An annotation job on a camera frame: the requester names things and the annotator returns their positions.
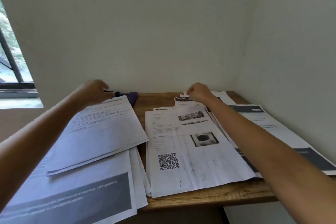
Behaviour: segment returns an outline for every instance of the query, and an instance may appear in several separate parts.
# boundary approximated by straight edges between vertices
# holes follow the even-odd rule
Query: window
[[[0,98],[37,98],[33,79],[1,0],[0,43]]]

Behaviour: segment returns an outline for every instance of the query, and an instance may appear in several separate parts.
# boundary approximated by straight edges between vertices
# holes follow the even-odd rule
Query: wooden table
[[[176,93],[141,93],[135,103],[134,111],[145,129],[145,111],[152,111],[154,107],[174,106],[174,98],[179,97]],[[237,104],[249,104],[244,98],[235,92],[228,91],[227,94]],[[138,150],[146,167],[145,144],[138,146]],[[253,178],[248,181],[235,182],[221,185],[214,188],[200,189],[180,194],[148,198],[148,205],[143,210],[162,209],[185,206],[230,206],[254,204],[262,202],[277,201],[261,178]]]

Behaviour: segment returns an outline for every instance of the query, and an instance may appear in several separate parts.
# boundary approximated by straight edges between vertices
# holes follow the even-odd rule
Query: qr code
[[[179,168],[179,161],[176,153],[158,155],[160,170]]]

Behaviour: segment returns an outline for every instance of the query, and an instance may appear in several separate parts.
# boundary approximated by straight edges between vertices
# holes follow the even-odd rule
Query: printed photo
[[[202,111],[199,112],[194,112],[194,113],[189,113],[186,115],[181,115],[178,117],[179,120],[192,120],[192,119],[197,119],[197,118],[202,118],[204,117],[204,114]]]
[[[212,132],[190,135],[195,147],[217,144],[219,141]]]

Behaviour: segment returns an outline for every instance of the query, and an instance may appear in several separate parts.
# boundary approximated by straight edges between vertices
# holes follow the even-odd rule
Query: left hand
[[[114,93],[104,92],[109,87],[102,80],[88,81],[80,85],[67,99],[78,105],[81,110],[90,105],[101,103],[107,99],[112,99]]]

